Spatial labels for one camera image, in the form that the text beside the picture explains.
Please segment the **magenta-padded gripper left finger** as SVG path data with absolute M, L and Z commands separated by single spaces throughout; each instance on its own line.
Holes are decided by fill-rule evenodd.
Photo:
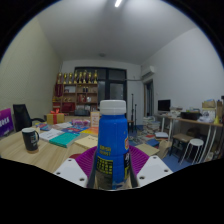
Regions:
M 95 184 L 94 146 L 80 155 L 72 155 L 54 172 L 54 175 L 84 188 L 93 188 Z

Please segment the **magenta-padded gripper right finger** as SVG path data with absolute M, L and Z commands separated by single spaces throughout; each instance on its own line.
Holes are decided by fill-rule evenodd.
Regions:
M 131 174 L 133 188 L 143 187 L 172 174 L 171 169 L 156 155 L 148 156 L 140 149 L 130 146 Z

